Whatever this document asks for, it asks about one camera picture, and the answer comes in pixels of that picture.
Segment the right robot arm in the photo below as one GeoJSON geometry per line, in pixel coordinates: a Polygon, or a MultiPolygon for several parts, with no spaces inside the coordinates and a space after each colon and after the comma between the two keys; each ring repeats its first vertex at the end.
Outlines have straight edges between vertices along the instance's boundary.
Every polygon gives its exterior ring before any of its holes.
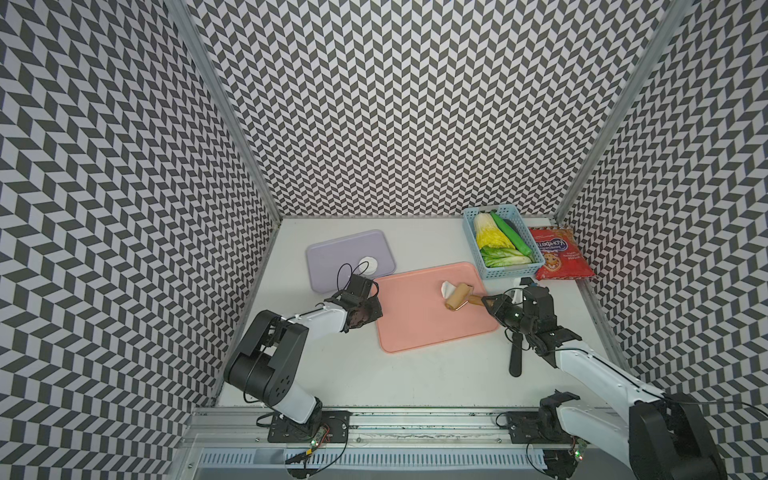
{"type": "Polygon", "coordinates": [[[539,358],[575,378],[603,402],[592,407],[575,393],[555,391],[537,412],[508,412],[506,428],[515,444],[571,445],[550,458],[542,472],[566,479],[594,445],[627,466],[637,479],[724,479],[724,461],[701,408],[685,394],[668,394],[631,376],[597,354],[582,337],[559,324],[548,288],[518,288],[478,296],[474,302],[539,358]]]}

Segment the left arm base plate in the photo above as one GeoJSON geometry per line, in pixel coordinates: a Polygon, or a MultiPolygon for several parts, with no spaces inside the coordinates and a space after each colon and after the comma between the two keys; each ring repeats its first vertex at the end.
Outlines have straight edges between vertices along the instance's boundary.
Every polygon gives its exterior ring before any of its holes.
{"type": "Polygon", "coordinates": [[[284,415],[273,418],[267,435],[269,443],[308,444],[322,427],[328,432],[325,440],[332,444],[342,444],[348,440],[351,412],[347,410],[322,410],[315,412],[303,424],[297,423],[284,415]]]}

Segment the white dough piece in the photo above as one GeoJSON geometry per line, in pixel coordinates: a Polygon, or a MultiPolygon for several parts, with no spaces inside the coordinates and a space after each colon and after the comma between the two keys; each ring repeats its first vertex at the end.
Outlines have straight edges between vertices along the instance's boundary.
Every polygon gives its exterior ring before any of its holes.
{"type": "Polygon", "coordinates": [[[456,286],[448,281],[445,281],[441,285],[441,294],[444,299],[450,298],[456,290],[456,286]]]}

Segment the pink tray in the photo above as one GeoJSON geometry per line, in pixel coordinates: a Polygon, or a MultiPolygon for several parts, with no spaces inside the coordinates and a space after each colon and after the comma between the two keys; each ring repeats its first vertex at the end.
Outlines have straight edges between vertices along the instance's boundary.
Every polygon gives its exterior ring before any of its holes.
{"type": "Polygon", "coordinates": [[[457,311],[445,306],[441,287],[467,284],[486,293],[475,266],[468,262],[381,277],[378,299],[383,315],[375,325],[381,348],[390,354],[493,332],[499,328],[481,305],[457,311]]]}

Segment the wooden dough roller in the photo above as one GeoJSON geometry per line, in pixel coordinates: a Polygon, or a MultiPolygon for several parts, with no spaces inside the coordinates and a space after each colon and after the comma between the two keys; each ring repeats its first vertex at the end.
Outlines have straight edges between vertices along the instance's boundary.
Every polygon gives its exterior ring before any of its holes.
{"type": "Polygon", "coordinates": [[[483,296],[476,294],[473,286],[466,283],[461,283],[455,286],[456,290],[453,295],[448,299],[444,299],[444,305],[448,310],[457,311],[463,308],[466,304],[477,306],[483,305],[481,302],[483,296]]]}

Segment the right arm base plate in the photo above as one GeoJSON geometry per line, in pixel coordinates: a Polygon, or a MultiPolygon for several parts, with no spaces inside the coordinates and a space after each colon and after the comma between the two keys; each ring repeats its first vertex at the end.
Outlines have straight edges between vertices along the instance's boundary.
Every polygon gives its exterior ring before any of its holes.
{"type": "Polygon", "coordinates": [[[575,445],[577,437],[567,433],[555,413],[549,411],[508,411],[501,414],[500,426],[513,444],[575,445]]]}

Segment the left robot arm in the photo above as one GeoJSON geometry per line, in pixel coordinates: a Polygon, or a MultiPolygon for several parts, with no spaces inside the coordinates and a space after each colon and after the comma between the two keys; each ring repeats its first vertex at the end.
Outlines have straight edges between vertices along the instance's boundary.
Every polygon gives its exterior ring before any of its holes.
{"type": "Polygon", "coordinates": [[[353,274],[346,285],[312,310],[281,316],[259,312],[231,355],[224,380],[246,397],[271,408],[309,436],[320,428],[322,402],[295,380],[306,345],[348,333],[383,316],[376,281],[353,274]]]}

